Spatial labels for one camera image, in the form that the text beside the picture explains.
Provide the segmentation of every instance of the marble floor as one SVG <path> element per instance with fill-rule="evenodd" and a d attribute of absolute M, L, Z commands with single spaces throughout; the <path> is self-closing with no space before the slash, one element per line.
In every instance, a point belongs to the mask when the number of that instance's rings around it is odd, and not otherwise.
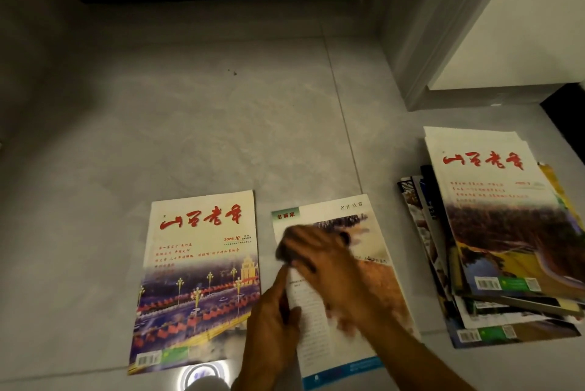
<path fill-rule="evenodd" d="M 0 155 L 0 390 L 175 390 L 177 370 L 126 376 L 150 202 L 246 189 L 264 287 L 270 211 L 365 193 L 430 349 L 479 390 L 582 387 L 581 338 L 452 348 L 396 182 L 429 162 L 425 125 L 517 131 L 581 215 L 585 167 L 538 105 L 407 112 L 360 10 L 92 8 Z M 328 388 L 365 379 L 395 388 Z"/>

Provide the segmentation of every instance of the magazine back cover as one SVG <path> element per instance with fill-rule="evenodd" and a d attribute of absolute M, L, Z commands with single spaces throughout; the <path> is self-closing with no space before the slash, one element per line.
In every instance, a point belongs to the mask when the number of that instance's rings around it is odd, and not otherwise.
<path fill-rule="evenodd" d="M 382 301 L 389 315 L 420 338 L 367 195 L 274 211 L 272 222 L 277 243 L 287 227 L 300 224 L 348 233 L 349 249 L 369 289 Z M 336 328 L 336 322 L 327 317 L 321 297 L 294 269 L 290 271 L 287 295 L 291 308 L 303 308 L 303 335 L 297 354 L 305 389 L 383 367 L 359 333 L 348 337 Z"/>
<path fill-rule="evenodd" d="M 128 374 L 241 357 L 259 297 L 252 191 L 153 202 Z"/>
<path fill-rule="evenodd" d="M 426 140 L 474 295 L 585 297 L 585 235 L 526 142 Z"/>

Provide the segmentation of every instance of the dark object in hand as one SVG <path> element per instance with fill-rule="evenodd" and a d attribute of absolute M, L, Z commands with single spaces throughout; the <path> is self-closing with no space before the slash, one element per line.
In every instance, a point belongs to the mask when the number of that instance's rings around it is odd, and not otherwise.
<path fill-rule="evenodd" d="M 349 234 L 347 232 L 340 232 L 339 235 L 345 246 L 348 247 L 351 240 Z M 296 237 L 295 233 L 291 231 L 291 228 L 287 228 L 282 235 L 282 240 L 276 248 L 276 259 L 286 263 L 289 266 L 292 265 L 293 260 L 299 260 L 300 262 L 304 263 L 311 270 L 311 272 L 317 272 L 317 269 L 309 260 L 304 258 L 302 255 L 297 254 L 295 251 L 288 248 L 284 244 L 285 239 L 297 240 L 298 238 Z"/>

